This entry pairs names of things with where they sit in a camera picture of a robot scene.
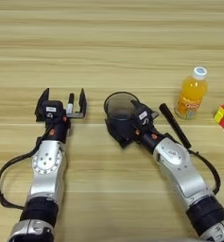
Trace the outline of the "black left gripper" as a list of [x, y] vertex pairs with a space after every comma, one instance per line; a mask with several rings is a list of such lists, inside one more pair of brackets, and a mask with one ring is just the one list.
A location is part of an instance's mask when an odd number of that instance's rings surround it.
[[[49, 89], [46, 88], [42, 95], [39, 97], [37, 106], [35, 109], [36, 121], [43, 121], [43, 111], [42, 104], [49, 98]], [[45, 127], [48, 131], [45, 140], [59, 141], [66, 143], [68, 132], [71, 128], [72, 119], [82, 119], [86, 115], [87, 111], [87, 100], [84, 89], [81, 89], [79, 95], [79, 112], [73, 113], [71, 116], [66, 116], [65, 114], [56, 119], [47, 119], [45, 121]]]

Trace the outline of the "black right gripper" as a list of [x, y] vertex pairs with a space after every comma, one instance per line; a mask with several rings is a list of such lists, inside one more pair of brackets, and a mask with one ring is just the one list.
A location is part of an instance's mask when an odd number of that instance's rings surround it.
[[137, 144], [145, 146], [150, 153], [153, 153], [155, 147], [164, 138], [164, 135], [159, 133], [153, 125], [154, 119], [159, 114], [152, 111], [147, 105], [140, 101], [132, 100], [131, 103], [134, 106], [136, 113], [142, 113], [133, 114], [126, 122], [125, 127], [122, 129], [123, 137], [117, 132], [111, 123], [105, 121], [107, 131], [121, 148], [125, 148], [132, 142], [136, 142]]

